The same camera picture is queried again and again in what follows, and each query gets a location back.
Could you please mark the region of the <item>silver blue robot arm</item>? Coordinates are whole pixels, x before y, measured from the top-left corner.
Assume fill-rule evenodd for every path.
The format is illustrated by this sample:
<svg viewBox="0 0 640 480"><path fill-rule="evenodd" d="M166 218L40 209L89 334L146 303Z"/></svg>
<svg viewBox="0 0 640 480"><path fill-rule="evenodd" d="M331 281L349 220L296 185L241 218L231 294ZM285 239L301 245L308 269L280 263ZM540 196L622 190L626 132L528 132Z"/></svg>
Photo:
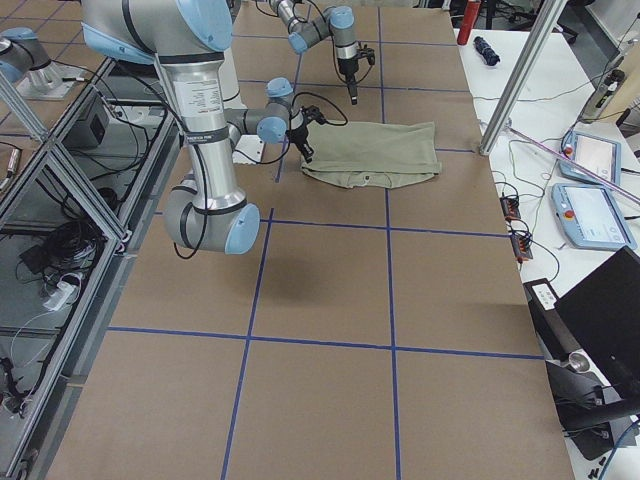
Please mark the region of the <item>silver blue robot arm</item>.
<svg viewBox="0 0 640 480"><path fill-rule="evenodd" d="M85 1L86 44L111 58L154 66L179 124L192 171L174 187L164 212L175 248L229 255L249 251L260 213L238 186L232 123L265 143L289 140L306 158L306 117L289 82L275 78L262 109L226 109L219 71L232 42L225 1Z"/></svg>
<svg viewBox="0 0 640 480"><path fill-rule="evenodd" d="M352 105L358 103L356 75L360 61L368 53L357 41L355 16L349 6L329 6L312 20L301 19L295 11L298 1L268 1L270 10L284 23L288 41L297 54L303 54L320 42L330 39L335 54L337 75L346 85Z"/></svg>

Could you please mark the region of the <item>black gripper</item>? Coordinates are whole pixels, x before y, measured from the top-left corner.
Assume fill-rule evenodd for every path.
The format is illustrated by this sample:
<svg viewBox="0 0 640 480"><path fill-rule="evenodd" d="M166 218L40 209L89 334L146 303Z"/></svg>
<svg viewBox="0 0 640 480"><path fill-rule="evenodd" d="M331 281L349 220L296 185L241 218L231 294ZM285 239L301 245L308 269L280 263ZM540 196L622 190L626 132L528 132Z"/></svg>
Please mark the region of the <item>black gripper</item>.
<svg viewBox="0 0 640 480"><path fill-rule="evenodd" d="M350 102L352 105L358 104L358 90L356 75L359 71L359 59L357 57L338 58L338 75L346 84Z"/></svg>
<svg viewBox="0 0 640 480"><path fill-rule="evenodd" d="M290 142L293 143L302 154L306 163L310 163L313 160L314 149L308 142L308 122L303 119L297 126L290 129Z"/></svg>

